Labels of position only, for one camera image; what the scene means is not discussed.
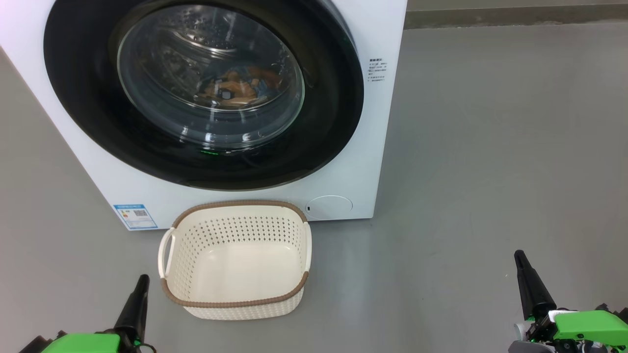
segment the washing machine door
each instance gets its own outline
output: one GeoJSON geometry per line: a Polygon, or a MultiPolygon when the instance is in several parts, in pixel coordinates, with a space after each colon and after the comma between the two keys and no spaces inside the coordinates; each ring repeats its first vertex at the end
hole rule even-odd
{"type": "Polygon", "coordinates": [[[191,187],[303,178],[338,155],[362,110],[350,33],[322,1],[58,0],[44,56],[87,135],[191,187]]]}

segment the brown basket rim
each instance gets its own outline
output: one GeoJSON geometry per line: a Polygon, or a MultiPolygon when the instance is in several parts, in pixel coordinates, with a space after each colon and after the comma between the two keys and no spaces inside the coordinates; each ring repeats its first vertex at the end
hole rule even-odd
{"type": "MultiPolygon", "coordinates": [[[[211,204],[203,204],[203,205],[198,205],[198,206],[194,206],[191,207],[189,209],[187,209],[186,211],[184,211],[181,215],[179,215],[179,217],[177,217],[174,221],[174,223],[172,223],[172,227],[173,228],[177,228],[179,226],[179,224],[181,223],[181,221],[189,216],[190,214],[196,212],[196,211],[200,211],[200,210],[207,210],[207,209],[216,209],[219,207],[232,207],[232,206],[278,206],[278,207],[286,207],[287,209],[291,209],[292,211],[295,211],[296,214],[299,215],[299,217],[301,218],[301,220],[305,223],[307,222],[307,218],[305,217],[305,214],[303,213],[303,211],[301,211],[297,206],[289,203],[289,202],[284,202],[284,201],[275,201],[275,200],[243,200],[243,201],[223,201],[223,202],[213,202],[211,204]]],[[[166,278],[162,278],[161,279],[161,288],[163,289],[164,293],[166,294],[166,296],[173,301],[175,304],[179,304],[183,307],[190,307],[190,308],[243,308],[243,307],[253,307],[256,305],[266,305],[266,304],[273,304],[273,303],[279,303],[281,301],[285,301],[288,300],[290,298],[292,298],[293,296],[295,296],[297,293],[299,293],[299,291],[301,291],[301,289],[303,289],[303,286],[305,286],[305,281],[308,279],[309,276],[309,271],[305,271],[303,273],[303,276],[301,277],[301,281],[299,281],[299,283],[297,284],[297,286],[292,289],[291,291],[289,291],[288,293],[284,294],[284,295],[280,295],[280,296],[276,296],[273,298],[266,298],[266,299],[259,299],[259,300],[249,300],[249,301],[227,301],[227,302],[202,302],[202,301],[188,301],[188,300],[181,300],[179,298],[177,298],[172,291],[170,290],[170,287],[168,287],[168,280],[166,278]]]]}

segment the perforated basket wall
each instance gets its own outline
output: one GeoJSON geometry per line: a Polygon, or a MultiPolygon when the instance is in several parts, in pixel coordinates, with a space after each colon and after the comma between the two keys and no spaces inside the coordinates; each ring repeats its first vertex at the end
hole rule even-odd
{"type": "Polygon", "coordinates": [[[311,261],[311,232],[303,212],[279,201],[221,202],[187,210],[166,232],[160,246],[160,275],[166,295],[191,314],[214,320],[249,320],[285,315],[299,304],[311,261]],[[170,249],[163,269],[165,245],[170,249]],[[211,247],[282,242],[298,253],[301,281],[290,292],[251,301],[202,302],[193,297],[197,260],[211,247]]]}

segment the laundry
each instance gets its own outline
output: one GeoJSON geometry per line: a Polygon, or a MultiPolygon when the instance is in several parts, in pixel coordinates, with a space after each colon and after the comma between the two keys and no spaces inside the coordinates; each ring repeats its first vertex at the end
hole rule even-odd
{"type": "Polygon", "coordinates": [[[211,78],[198,96],[220,106],[243,107],[276,97],[281,83],[281,77],[272,70],[258,66],[232,67],[220,77],[211,78]]]}

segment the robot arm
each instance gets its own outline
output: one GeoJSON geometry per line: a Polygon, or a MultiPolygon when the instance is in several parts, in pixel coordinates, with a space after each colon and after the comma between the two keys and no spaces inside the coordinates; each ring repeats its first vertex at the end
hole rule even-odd
{"type": "Polygon", "coordinates": [[[149,283],[147,274],[139,277],[113,329],[94,334],[59,331],[55,340],[37,336],[19,353],[139,353],[140,346],[156,352],[153,346],[144,343],[149,283]]]}
{"type": "Polygon", "coordinates": [[[628,308],[611,313],[605,304],[593,311],[561,308],[545,288],[522,250],[514,253],[526,330],[518,324],[509,353],[620,353],[628,345],[628,308]]]}

